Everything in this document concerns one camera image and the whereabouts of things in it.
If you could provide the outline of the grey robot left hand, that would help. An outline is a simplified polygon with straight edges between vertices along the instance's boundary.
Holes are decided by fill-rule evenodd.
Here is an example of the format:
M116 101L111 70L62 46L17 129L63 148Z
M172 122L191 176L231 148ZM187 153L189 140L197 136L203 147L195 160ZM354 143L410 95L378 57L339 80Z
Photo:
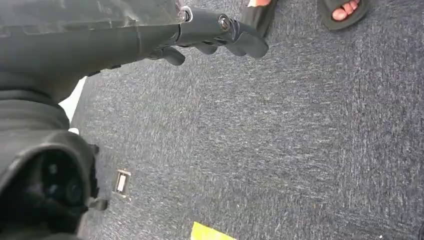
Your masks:
M59 105L80 79L143 59L174 66L177 47L262 58L253 28L181 0L0 3L0 237L75 240L98 198L99 147L69 131Z

